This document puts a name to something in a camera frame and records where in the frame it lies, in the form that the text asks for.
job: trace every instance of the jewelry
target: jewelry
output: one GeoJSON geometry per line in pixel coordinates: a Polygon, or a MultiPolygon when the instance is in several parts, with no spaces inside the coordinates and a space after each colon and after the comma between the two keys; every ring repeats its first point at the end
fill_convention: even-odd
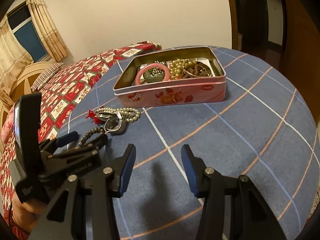
{"type": "Polygon", "coordinates": [[[206,64],[195,60],[183,64],[182,70],[182,78],[209,77],[212,75],[210,68],[206,64]]]}
{"type": "Polygon", "coordinates": [[[161,70],[164,71],[164,78],[162,81],[168,81],[169,78],[170,78],[170,72],[169,72],[169,69],[167,68],[167,66],[165,65],[162,65],[160,63],[151,63],[150,65],[148,66],[145,66],[143,69],[139,70],[138,74],[136,75],[136,78],[135,78],[135,85],[138,86],[140,85],[140,78],[141,76],[143,75],[143,73],[145,71],[148,71],[149,69],[152,69],[152,68],[160,68],[161,70]]]}
{"type": "Polygon", "coordinates": [[[102,107],[96,110],[97,114],[100,112],[107,112],[111,114],[116,114],[117,112],[119,112],[121,116],[124,117],[123,120],[125,120],[126,122],[137,121],[137,119],[140,117],[140,112],[137,109],[132,107],[124,107],[124,108],[102,107]]]}
{"type": "Polygon", "coordinates": [[[185,60],[183,59],[176,59],[172,61],[172,65],[170,66],[170,80],[182,78],[181,72],[184,62],[185,60]]]}
{"type": "Polygon", "coordinates": [[[149,71],[151,77],[156,77],[156,76],[158,76],[159,74],[162,75],[162,74],[164,73],[163,70],[161,70],[161,69],[159,69],[159,68],[157,68],[157,67],[154,67],[154,68],[152,68],[152,69],[149,69],[148,71],[149,71]]]}
{"type": "Polygon", "coordinates": [[[120,129],[121,132],[123,132],[123,130],[125,128],[123,125],[125,125],[126,122],[134,122],[140,117],[140,112],[137,109],[131,108],[131,107],[124,107],[124,108],[102,107],[102,108],[97,109],[95,112],[96,112],[96,116],[99,113],[120,115],[120,116],[118,116],[119,126],[117,127],[117,129],[108,129],[107,130],[106,129],[106,124],[108,123],[108,120],[110,119],[110,116],[106,115],[106,117],[108,117],[108,120],[105,123],[105,126],[104,126],[105,128],[96,127],[96,128],[93,128],[93,129],[89,130],[81,138],[80,142],[78,143],[78,147],[82,147],[86,143],[86,141],[95,133],[105,133],[105,132],[108,132],[108,131],[110,131],[110,133],[112,133],[112,132],[116,132],[118,129],[120,129]]]}
{"type": "Polygon", "coordinates": [[[156,61],[155,61],[155,63],[160,63],[160,64],[162,64],[162,65],[167,66],[167,62],[165,62],[165,61],[161,61],[161,62],[159,62],[158,60],[156,60],[156,61]]]}

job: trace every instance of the metal screw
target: metal screw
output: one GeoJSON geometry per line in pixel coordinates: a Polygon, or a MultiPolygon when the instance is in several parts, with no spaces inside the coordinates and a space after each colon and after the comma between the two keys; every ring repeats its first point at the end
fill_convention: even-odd
{"type": "Polygon", "coordinates": [[[242,182],[247,182],[247,181],[249,181],[249,178],[248,178],[246,175],[241,175],[241,176],[240,176],[240,180],[241,180],[242,182]]]}
{"type": "Polygon", "coordinates": [[[214,169],[211,168],[211,167],[206,167],[206,168],[204,169],[204,172],[205,172],[206,174],[213,174],[213,173],[214,173],[214,169]]]}
{"type": "Polygon", "coordinates": [[[110,174],[111,172],[113,172],[113,169],[111,167],[106,167],[103,169],[104,174],[110,174]]]}
{"type": "Polygon", "coordinates": [[[72,175],[70,175],[70,176],[68,177],[68,180],[69,180],[70,182],[73,182],[73,181],[75,181],[77,178],[78,178],[77,175],[72,174],[72,175]]]}

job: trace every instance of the silver bead necklace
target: silver bead necklace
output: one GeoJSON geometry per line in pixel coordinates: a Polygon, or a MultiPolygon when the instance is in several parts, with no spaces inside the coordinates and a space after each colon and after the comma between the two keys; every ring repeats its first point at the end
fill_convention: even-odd
{"type": "Polygon", "coordinates": [[[140,117],[140,112],[131,107],[124,107],[124,108],[110,108],[110,107],[102,107],[95,111],[97,114],[100,112],[108,112],[108,113],[117,113],[119,112],[126,122],[134,122],[140,117]]]}
{"type": "MultiPolygon", "coordinates": [[[[122,120],[124,120],[125,122],[134,122],[137,121],[137,119],[140,117],[140,112],[135,109],[135,108],[131,108],[131,107],[124,107],[124,108],[110,108],[110,107],[102,107],[99,108],[95,111],[96,114],[99,113],[110,113],[110,114],[121,114],[121,116],[123,117],[122,120]]],[[[89,130],[80,140],[80,142],[78,143],[78,147],[82,147],[86,141],[95,133],[105,133],[107,131],[105,131],[104,128],[102,127],[96,127],[93,128],[91,130],[89,130]]]]}

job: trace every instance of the door frame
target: door frame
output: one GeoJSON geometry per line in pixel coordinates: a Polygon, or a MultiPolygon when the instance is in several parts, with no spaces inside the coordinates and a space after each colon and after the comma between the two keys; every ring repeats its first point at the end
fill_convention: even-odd
{"type": "Polygon", "coordinates": [[[229,0],[230,17],[231,17],[231,37],[232,49],[238,49],[238,20],[236,0],[229,0]]]}

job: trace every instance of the wooden headboard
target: wooden headboard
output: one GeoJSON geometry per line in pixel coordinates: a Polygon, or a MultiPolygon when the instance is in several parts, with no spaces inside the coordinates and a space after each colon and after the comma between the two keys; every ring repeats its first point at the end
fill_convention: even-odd
{"type": "MultiPolygon", "coordinates": [[[[29,66],[26,66],[25,69],[21,72],[18,77],[17,82],[12,86],[10,97],[16,102],[20,96],[31,94],[31,86],[36,80],[38,75],[40,75],[44,70],[50,67],[54,62],[37,62],[29,66]]],[[[7,109],[2,101],[0,100],[0,127],[4,125],[5,119],[7,118],[8,112],[10,109],[7,109]]],[[[4,150],[4,144],[0,136],[0,158],[4,150]]]]}

